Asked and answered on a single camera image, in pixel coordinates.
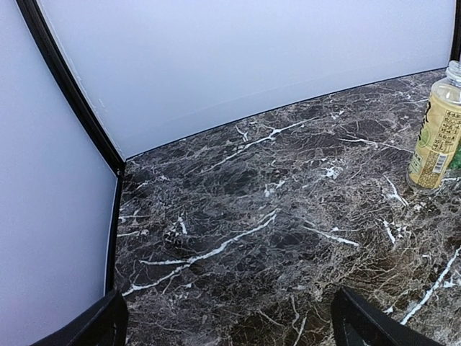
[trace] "white marble vein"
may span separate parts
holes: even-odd
[[[122,237],[122,236],[147,236],[149,234],[149,230],[148,229],[143,229],[142,231],[134,231],[134,232],[130,232],[130,233],[122,233],[122,234],[118,234],[117,235],[117,238],[119,237]]]
[[[390,315],[391,313],[394,312],[394,306],[389,307],[389,309],[386,309],[383,311],[386,315]]]
[[[443,288],[452,288],[456,286],[461,286],[461,275],[457,270],[455,270],[449,280],[444,281]]]
[[[391,186],[392,189],[393,189],[393,193],[389,193],[389,194],[387,195],[387,197],[388,197],[389,199],[396,199],[396,200],[398,200],[400,203],[402,203],[404,207],[408,207],[408,206],[409,206],[408,202],[406,201],[405,198],[403,198],[402,196],[400,196],[400,195],[398,194],[397,187],[395,187],[394,183],[391,182],[390,179],[387,178],[386,176],[384,176],[384,178],[386,178],[386,180],[389,182],[390,186]]]
[[[296,332],[299,332],[299,329],[296,328],[295,323],[298,321],[298,319],[300,319],[300,315],[299,315],[299,313],[296,311],[295,297],[294,297],[293,295],[291,295],[291,296],[290,296],[290,299],[291,299],[291,306],[293,307],[293,312],[295,313],[295,318],[291,321],[291,327],[293,327],[293,329],[294,329]]]
[[[297,338],[296,338],[295,343],[293,344],[293,346],[296,346],[298,344],[298,342],[300,341],[301,335],[303,334],[303,331],[304,331],[305,322],[307,320],[308,320],[307,316],[303,318],[303,321],[301,322],[301,327],[297,331]]]
[[[334,236],[333,234],[328,234],[328,233],[319,231],[318,229],[312,229],[311,227],[304,226],[304,228],[308,229],[309,231],[312,231],[312,232],[315,232],[317,234],[320,234],[321,236],[324,236],[325,238],[335,240],[335,241],[337,241],[339,243],[349,244],[349,245],[352,245],[354,247],[359,247],[360,246],[359,243],[356,243],[355,241],[348,240],[348,239],[345,239],[345,238],[341,238],[340,236]]]
[[[388,233],[390,242],[392,244],[395,244],[395,237],[393,236],[392,232],[390,231],[390,227],[389,227],[390,223],[388,223],[386,220],[382,220],[382,224],[384,225],[384,228],[386,232]]]
[[[240,133],[242,135],[242,139],[243,139],[243,142],[248,142],[248,131],[247,132],[243,132],[242,130],[240,130],[237,125],[236,125],[236,130],[238,133]]]
[[[339,173],[341,173],[341,171],[343,170],[341,167],[336,167],[336,166],[332,166],[329,168],[322,168],[322,169],[326,170],[325,175],[323,175],[322,177],[331,178],[333,180],[336,180],[336,178],[339,177]]]
[[[378,148],[378,146],[387,146],[388,148],[394,148],[394,149],[397,149],[397,150],[406,151],[408,153],[413,153],[411,150],[408,150],[408,149],[405,149],[405,148],[399,148],[398,146],[393,146],[392,144],[368,141],[368,140],[363,139],[363,138],[357,138],[357,137],[355,139],[340,138],[339,140],[343,141],[343,142],[352,142],[352,143],[362,142],[362,143],[372,145],[375,148]]]
[[[443,178],[443,182],[459,182],[461,177]]]
[[[251,148],[252,146],[258,144],[258,143],[262,143],[262,142],[265,142],[265,141],[275,141],[275,135],[278,135],[279,133],[282,133],[286,130],[289,130],[291,128],[294,128],[296,126],[301,126],[303,125],[304,123],[308,122],[308,121],[313,121],[317,119],[316,117],[312,118],[312,119],[307,119],[307,120],[303,120],[303,121],[300,121],[300,122],[297,122],[295,124],[292,124],[292,125],[288,125],[284,128],[273,128],[272,129],[272,132],[266,136],[266,137],[263,137],[263,138],[260,138],[258,139],[257,141],[254,141],[254,142],[250,142],[250,143],[247,143],[245,144],[244,146],[242,147],[239,147],[239,149],[237,149],[237,151],[235,153],[233,153],[232,155],[229,155],[227,157],[225,157],[224,159],[222,159],[221,161],[219,161],[217,164],[213,164],[211,167],[207,168],[207,169],[204,169],[202,171],[202,173],[205,173],[205,172],[209,172],[211,170],[213,170],[214,168],[216,168],[217,166],[220,166],[221,164],[224,164],[225,162],[233,159],[234,157],[236,157],[237,155],[243,153],[244,151],[246,151],[248,148]]]
[[[269,316],[267,316],[263,311],[261,311],[261,309],[258,310],[258,313],[261,314],[262,316],[266,317],[268,319],[268,321],[272,322],[273,324],[275,324],[276,326],[279,326],[279,327],[285,327],[283,324],[280,324],[279,322],[277,321],[274,321],[273,319],[271,319]]]
[[[413,315],[423,307],[423,305],[431,298],[432,294],[434,291],[439,288],[440,284],[445,278],[445,275],[449,272],[450,268],[453,265],[453,262],[457,259],[459,253],[461,251],[461,247],[458,247],[457,250],[455,251],[455,254],[453,257],[448,261],[447,266],[445,267],[444,271],[440,274],[440,276],[437,278],[436,282],[433,284],[433,286],[428,289],[424,297],[421,299],[419,303],[417,303],[410,312],[402,319],[402,322],[400,324],[407,324],[408,320],[413,317]]]
[[[181,226],[182,233],[187,234],[186,224],[184,223],[184,220],[182,219],[181,216],[178,216],[178,222],[179,222],[179,225]]]
[[[272,182],[270,184],[264,185],[264,197],[269,197],[271,194],[275,192],[278,188],[282,187],[286,182],[284,180],[280,180],[278,183]]]
[[[145,289],[148,289],[148,288],[155,287],[159,283],[162,283],[163,281],[165,281],[166,279],[169,279],[169,278],[177,275],[183,269],[186,269],[186,268],[190,267],[196,261],[205,260],[207,258],[210,258],[212,256],[220,254],[221,252],[223,252],[225,250],[225,248],[229,244],[232,244],[232,243],[238,241],[240,238],[242,238],[244,236],[248,236],[248,235],[250,235],[250,234],[252,234],[254,232],[260,231],[260,230],[266,228],[271,222],[274,222],[275,218],[277,217],[276,211],[277,210],[273,210],[271,213],[267,214],[264,218],[269,217],[269,219],[266,222],[264,222],[263,224],[260,224],[257,227],[255,227],[254,229],[250,229],[248,231],[240,233],[238,236],[234,236],[233,238],[230,238],[230,239],[224,241],[219,247],[217,247],[216,249],[214,249],[214,250],[212,250],[210,252],[207,252],[206,254],[201,254],[200,256],[190,257],[189,259],[176,260],[176,261],[163,261],[163,262],[149,262],[149,261],[142,261],[142,260],[139,261],[140,263],[142,263],[144,265],[172,265],[172,264],[176,265],[176,264],[181,264],[181,263],[185,263],[185,264],[175,268],[168,275],[163,276],[162,278],[158,279],[154,283],[150,283],[150,284],[147,284],[147,285],[132,284],[131,287],[126,292],[124,292],[122,295],[127,296],[127,295],[129,295],[129,294],[131,294],[131,293],[133,293],[133,292],[135,292],[137,290],[145,290]]]

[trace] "black corner trim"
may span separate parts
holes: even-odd
[[[109,231],[109,245],[107,247],[107,264],[106,264],[106,294],[114,288],[115,281],[115,252],[117,245],[117,227],[118,216],[120,211],[120,201],[122,199],[122,186],[125,168],[120,171],[115,188],[114,205],[112,209],[112,220]]]
[[[331,321],[337,346],[442,346],[391,319],[348,287],[336,292]]]
[[[31,346],[123,346],[128,318],[127,304],[113,290],[69,324]]]
[[[458,61],[461,55],[461,0],[456,1],[455,29],[453,31],[452,54],[450,60]]]
[[[114,145],[98,122],[93,110],[90,108],[85,96],[82,94],[75,78],[69,70],[58,45],[51,35],[45,18],[40,11],[36,0],[16,0],[19,10],[29,27],[35,43],[45,59],[51,74],[55,78],[62,93],[66,97],[72,110],[88,136],[98,148],[101,155],[109,164],[112,171],[119,176],[125,163],[118,154]]]

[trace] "plastic bottle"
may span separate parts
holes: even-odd
[[[407,182],[424,192],[438,190],[461,139],[461,65],[450,61],[447,77],[431,87]]]

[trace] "bottle cap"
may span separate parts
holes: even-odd
[[[447,77],[456,81],[457,83],[461,83],[461,65],[458,61],[450,61],[448,63]]]

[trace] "white panel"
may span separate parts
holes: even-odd
[[[126,156],[447,65],[455,0],[41,0]]]
[[[14,1],[0,1],[0,345],[29,345],[104,295],[116,179]]]

